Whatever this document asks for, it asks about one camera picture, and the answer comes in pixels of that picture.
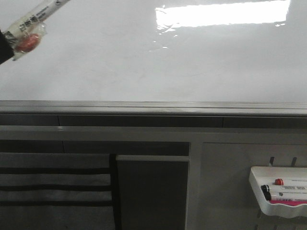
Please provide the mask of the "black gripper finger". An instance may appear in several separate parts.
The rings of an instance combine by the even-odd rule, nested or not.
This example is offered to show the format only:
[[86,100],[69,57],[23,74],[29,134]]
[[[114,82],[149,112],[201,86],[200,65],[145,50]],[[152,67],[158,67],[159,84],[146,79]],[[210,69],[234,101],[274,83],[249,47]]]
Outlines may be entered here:
[[0,64],[6,62],[13,57],[13,49],[5,38],[4,34],[0,32]]

